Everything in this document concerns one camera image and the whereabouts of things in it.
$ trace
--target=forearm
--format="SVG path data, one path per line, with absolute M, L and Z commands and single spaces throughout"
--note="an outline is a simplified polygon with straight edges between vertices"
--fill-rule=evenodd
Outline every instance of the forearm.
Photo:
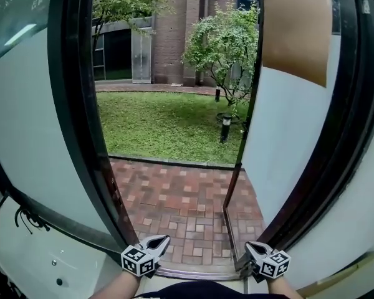
M 267 286 L 269 287 L 269 293 L 285 295 L 289 299 L 303 299 L 294 289 L 291 288 L 284 277 L 268 279 Z
M 131 299 L 140 286 L 140 278 L 123 271 L 114 281 L 95 293 L 90 299 Z

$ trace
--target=dark clothing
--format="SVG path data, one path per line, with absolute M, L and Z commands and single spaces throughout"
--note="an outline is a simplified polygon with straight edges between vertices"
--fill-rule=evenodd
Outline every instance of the dark clothing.
M 181 282 L 166 287 L 158 292 L 140 295 L 143 298 L 161 299 L 286 299 L 284 295 L 268 295 L 265 293 L 244 295 L 216 282 L 198 281 Z

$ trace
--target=glass door of building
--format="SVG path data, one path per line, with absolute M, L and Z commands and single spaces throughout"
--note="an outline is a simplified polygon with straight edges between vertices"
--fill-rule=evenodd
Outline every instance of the glass door of building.
M 151 83 L 151 28 L 132 30 L 133 83 Z

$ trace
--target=stone edging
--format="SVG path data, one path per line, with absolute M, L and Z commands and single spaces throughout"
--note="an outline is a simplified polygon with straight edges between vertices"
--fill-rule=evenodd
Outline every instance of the stone edging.
M 116 153 L 108 153 L 108 156 L 109 156 L 109 158 L 126 159 L 128 161 L 172 165 L 172 166 L 181 166 L 181 167 L 191 167 L 191 168 L 219 169 L 219 170 L 223 170 L 223 171 L 234 171 L 234 168 L 235 168 L 234 164 L 178 161 L 176 159 L 139 157 L 139 156 L 133 156 L 133 155 L 126 155 L 126 154 L 116 154 Z

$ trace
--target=grass lawn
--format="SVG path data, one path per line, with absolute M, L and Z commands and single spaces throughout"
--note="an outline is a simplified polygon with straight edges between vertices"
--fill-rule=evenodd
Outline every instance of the grass lawn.
M 182 161 L 235 163 L 241 125 L 232 125 L 228 142 L 220 144 L 227 101 L 187 93 L 99 92 L 102 128 L 109 153 Z M 247 105 L 240 105 L 244 120 Z

